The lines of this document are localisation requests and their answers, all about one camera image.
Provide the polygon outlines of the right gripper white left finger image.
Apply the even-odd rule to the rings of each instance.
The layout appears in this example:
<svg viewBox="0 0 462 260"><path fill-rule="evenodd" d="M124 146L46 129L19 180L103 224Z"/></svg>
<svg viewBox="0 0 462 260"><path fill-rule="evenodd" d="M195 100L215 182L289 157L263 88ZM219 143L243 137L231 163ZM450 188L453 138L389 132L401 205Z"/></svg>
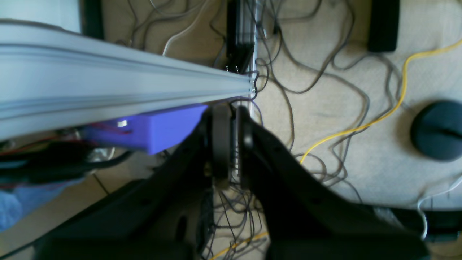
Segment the right gripper white left finger image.
<svg viewBox="0 0 462 260"><path fill-rule="evenodd" d="M110 204L70 223L38 248L38 260L193 260L201 203L231 178L232 112L207 109L160 170Z"/></svg>

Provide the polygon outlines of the right gripper white right finger image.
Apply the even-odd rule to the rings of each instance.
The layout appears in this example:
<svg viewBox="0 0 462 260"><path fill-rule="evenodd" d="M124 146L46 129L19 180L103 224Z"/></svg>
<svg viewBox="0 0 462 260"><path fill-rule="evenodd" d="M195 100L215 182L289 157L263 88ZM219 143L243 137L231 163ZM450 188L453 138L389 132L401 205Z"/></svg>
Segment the right gripper white right finger image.
<svg viewBox="0 0 462 260"><path fill-rule="evenodd" d="M411 232L385 223L319 183L246 107L238 119L241 186L260 201L267 260L425 260Z"/></svg>

